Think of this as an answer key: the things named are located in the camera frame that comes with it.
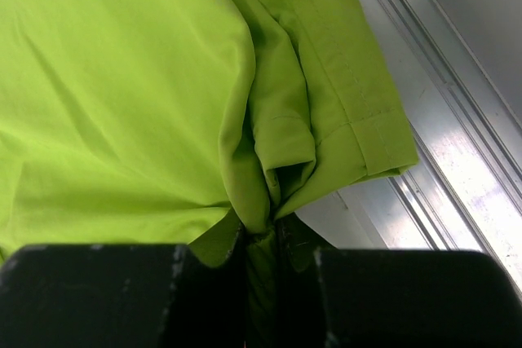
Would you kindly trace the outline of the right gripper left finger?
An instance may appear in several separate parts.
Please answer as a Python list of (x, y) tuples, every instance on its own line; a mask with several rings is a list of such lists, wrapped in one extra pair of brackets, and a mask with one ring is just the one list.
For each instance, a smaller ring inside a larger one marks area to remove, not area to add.
[(4, 347), (241, 347), (245, 229), (192, 244), (32, 244), (1, 269)]

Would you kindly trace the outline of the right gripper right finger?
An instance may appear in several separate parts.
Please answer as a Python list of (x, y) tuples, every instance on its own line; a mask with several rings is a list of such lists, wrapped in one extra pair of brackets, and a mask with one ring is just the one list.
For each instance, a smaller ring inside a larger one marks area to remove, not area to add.
[(476, 251), (336, 249), (276, 225), (283, 347), (518, 347), (521, 302)]

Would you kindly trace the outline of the lime green shorts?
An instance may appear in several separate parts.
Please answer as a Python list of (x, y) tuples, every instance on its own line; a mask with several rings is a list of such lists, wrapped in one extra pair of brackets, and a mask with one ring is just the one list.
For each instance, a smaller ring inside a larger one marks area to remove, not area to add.
[(246, 344), (276, 339), (275, 223), (418, 155), (359, 0), (1, 0), (1, 257), (242, 224)]

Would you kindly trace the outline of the right side aluminium rail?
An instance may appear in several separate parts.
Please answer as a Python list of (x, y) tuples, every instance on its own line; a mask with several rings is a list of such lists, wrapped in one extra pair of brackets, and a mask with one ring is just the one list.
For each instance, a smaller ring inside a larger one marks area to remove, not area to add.
[(521, 281), (521, 128), (435, 0), (361, 0), (419, 162), (340, 190), (376, 246), (484, 252)]

